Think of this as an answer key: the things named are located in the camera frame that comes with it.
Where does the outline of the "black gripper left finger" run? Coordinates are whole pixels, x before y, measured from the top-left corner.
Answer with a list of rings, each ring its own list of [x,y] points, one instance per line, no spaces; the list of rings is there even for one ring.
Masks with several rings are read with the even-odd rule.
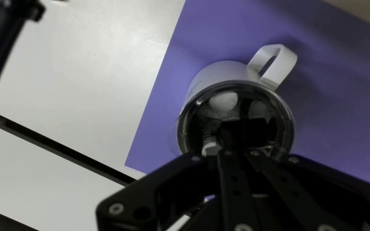
[[[234,132],[219,130],[221,150],[218,154],[218,168],[221,185],[221,207],[225,231],[260,231],[257,209],[254,203],[248,177],[241,166],[241,149]]]

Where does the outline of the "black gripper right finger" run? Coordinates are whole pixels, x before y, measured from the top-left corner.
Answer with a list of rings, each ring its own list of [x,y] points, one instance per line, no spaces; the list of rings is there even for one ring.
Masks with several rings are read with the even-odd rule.
[[[324,209],[292,173],[261,150],[269,135],[264,120],[245,121],[242,132],[250,148],[250,163],[266,179],[272,191],[288,209],[286,217],[292,214],[304,231],[356,231],[354,225]]]

